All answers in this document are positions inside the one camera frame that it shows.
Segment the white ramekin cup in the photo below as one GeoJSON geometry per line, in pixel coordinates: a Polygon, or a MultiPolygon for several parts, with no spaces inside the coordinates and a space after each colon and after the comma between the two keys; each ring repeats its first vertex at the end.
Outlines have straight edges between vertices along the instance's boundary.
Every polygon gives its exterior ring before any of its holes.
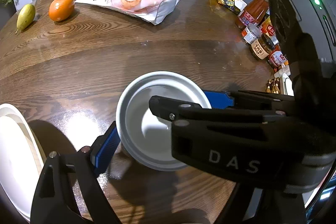
{"type": "Polygon", "coordinates": [[[152,96],[194,102],[210,109],[200,87],[174,72],[156,71],[133,80],[121,94],[116,108],[116,126],[122,145],[139,163],[160,171],[176,171],[187,165],[172,157],[171,119],[153,115],[152,96]]]}

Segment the large white bowl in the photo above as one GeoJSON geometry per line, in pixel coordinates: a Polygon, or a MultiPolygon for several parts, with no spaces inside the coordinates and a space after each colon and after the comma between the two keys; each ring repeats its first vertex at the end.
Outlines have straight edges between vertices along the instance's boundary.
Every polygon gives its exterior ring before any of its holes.
{"type": "Polygon", "coordinates": [[[1,187],[17,212],[30,222],[45,153],[21,112],[1,104],[1,187]]]}

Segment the wooden bead trivet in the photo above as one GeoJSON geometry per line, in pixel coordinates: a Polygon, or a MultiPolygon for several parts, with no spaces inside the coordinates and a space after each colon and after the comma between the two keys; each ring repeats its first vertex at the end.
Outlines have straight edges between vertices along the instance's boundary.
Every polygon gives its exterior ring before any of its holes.
{"type": "Polygon", "coordinates": [[[266,90],[267,93],[274,93],[280,94],[280,78],[276,77],[274,79],[269,79],[266,83],[266,90]]]}

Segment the brown sauce jar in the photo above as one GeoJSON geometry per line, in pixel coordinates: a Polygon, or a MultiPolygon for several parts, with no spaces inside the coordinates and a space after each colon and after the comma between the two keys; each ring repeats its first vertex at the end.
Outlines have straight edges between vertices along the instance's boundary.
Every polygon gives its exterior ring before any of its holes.
{"type": "Polygon", "coordinates": [[[259,60],[264,60],[275,49],[275,45],[266,34],[257,38],[250,47],[252,55],[259,60]]]}

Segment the red label chili jar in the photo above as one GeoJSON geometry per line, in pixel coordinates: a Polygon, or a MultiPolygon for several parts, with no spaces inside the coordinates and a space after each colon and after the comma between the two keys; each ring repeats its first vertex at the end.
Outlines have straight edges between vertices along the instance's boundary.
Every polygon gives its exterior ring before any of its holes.
{"type": "Polygon", "coordinates": [[[287,59],[280,50],[273,50],[268,56],[268,63],[272,68],[281,67],[287,59]]]}

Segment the small white cap jar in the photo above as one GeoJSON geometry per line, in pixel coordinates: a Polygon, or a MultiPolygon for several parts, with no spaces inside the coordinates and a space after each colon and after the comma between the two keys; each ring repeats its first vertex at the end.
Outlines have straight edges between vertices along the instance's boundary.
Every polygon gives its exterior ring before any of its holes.
{"type": "Polygon", "coordinates": [[[261,34],[262,32],[260,28],[258,28],[256,25],[252,23],[249,23],[241,32],[243,39],[248,44],[252,44],[257,38],[261,36],[261,34]]]}

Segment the yellow cap vinegar bottle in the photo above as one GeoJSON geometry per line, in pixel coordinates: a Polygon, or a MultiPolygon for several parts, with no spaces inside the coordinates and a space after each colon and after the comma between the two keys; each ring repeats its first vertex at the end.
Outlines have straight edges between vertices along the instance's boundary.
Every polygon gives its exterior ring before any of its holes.
{"type": "Polygon", "coordinates": [[[278,44],[278,39],[276,38],[276,32],[273,28],[272,22],[270,21],[270,16],[262,22],[260,25],[260,30],[263,34],[266,34],[273,42],[274,45],[278,44]]]}

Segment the red sauce bottle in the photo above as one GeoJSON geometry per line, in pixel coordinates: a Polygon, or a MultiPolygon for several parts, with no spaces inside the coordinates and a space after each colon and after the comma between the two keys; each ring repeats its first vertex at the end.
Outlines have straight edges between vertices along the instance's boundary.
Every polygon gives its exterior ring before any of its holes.
{"type": "Polygon", "coordinates": [[[253,0],[240,12],[235,20],[236,26],[243,30],[252,23],[258,25],[269,9],[269,0],[253,0]]]}

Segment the yellow snack packet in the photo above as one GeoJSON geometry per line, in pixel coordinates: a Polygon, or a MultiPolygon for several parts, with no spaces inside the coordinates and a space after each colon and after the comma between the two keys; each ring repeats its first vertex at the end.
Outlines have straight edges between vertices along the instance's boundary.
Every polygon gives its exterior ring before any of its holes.
{"type": "Polygon", "coordinates": [[[218,4],[238,15],[247,4],[243,0],[217,0],[218,4]]]}

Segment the orange mandarin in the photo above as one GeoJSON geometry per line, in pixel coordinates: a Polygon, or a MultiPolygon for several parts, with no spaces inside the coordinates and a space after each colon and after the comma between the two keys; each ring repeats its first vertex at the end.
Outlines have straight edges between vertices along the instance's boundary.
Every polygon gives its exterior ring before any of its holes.
{"type": "Polygon", "coordinates": [[[74,8],[74,0],[53,0],[49,7],[49,17],[54,22],[61,22],[72,14],[74,8]]]}

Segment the green pear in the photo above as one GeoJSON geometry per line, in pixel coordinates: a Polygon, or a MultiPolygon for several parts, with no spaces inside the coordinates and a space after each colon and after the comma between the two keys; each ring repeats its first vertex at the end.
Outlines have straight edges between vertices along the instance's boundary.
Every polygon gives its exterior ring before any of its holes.
{"type": "Polygon", "coordinates": [[[25,30],[35,18],[35,6],[33,4],[26,4],[22,7],[17,18],[17,30],[16,34],[25,30]]]}

